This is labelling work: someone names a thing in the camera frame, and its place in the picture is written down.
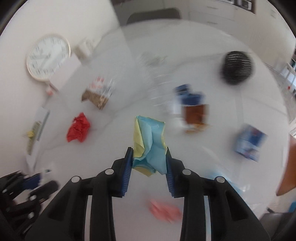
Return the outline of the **blue and yellow paper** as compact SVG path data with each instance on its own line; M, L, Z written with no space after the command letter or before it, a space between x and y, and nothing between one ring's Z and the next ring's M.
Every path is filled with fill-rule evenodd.
M133 134L132 168L145 176L167 173L165 123L145 116L136 116Z

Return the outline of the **black foam net sleeve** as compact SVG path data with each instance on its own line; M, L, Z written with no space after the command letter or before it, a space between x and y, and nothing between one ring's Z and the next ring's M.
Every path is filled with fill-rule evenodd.
M252 76L253 71L252 58L246 52L230 51L223 58L221 77L229 85L240 85Z

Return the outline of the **pink crumpled wrapper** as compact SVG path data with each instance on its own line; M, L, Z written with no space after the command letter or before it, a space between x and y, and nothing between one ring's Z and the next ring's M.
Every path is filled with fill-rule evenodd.
M179 221L183 217L177 206L156 200L149 201L149 211L156 219L170 223Z

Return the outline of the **white paper sheet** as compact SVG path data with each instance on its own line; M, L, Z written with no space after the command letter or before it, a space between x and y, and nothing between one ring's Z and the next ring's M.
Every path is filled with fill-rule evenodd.
M41 137L49 115L48 109L40 107L36 112L31 130L27 132L26 163L30 173L35 171Z

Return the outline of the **red crumpled paper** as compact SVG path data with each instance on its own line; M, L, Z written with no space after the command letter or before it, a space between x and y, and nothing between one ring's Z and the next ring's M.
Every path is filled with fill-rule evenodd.
M84 142L87 138L90 126L90 122L86 118L85 114L80 113L73 119L72 125L69 127L66 135L67 142L71 142L73 140L78 140L81 143Z

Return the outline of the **blue and brown wrapper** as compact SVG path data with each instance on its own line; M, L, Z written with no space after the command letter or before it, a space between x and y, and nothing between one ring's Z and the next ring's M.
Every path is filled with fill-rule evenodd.
M202 132L208 128L208 104L204 103L203 92L194 92L189 84L182 84L174 88L181 115L184 121L185 133Z

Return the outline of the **blue and white wrapper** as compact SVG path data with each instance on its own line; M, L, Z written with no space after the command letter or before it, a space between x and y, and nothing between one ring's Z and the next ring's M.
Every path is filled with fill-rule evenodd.
M248 160L258 162L261 146L267 135L251 125L244 125L234 142L234 152Z

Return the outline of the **orange leather chair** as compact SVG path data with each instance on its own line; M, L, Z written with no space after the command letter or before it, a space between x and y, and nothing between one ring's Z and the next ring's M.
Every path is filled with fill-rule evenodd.
M282 196L289 191L295 189L295 178L296 178L296 149L295 149L295 138L290 136L290 149L288 153L287 166L285 174L281 180L281 184L276 192L276 196Z

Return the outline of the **grey chair behind table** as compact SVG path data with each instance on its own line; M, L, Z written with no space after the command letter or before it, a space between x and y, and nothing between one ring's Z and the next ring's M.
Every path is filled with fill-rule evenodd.
M133 13L127 20L126 24L134 24L143 21L158 19L181 19L180 11L177 8L159 9L154 11L142 11Z

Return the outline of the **white wall socket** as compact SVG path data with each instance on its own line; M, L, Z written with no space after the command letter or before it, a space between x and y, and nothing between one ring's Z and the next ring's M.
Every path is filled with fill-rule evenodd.
M74 49L74 52L78 59L84 60L91 57L94 48L95 42L93 40L85 38L77 44L77 46Z

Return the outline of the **white round wall clock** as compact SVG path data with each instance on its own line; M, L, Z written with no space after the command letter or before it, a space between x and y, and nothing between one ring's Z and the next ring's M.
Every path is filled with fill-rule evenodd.
M41 37L26 56L27 71L40 82L48 82L71 56L69 41L59 34Z

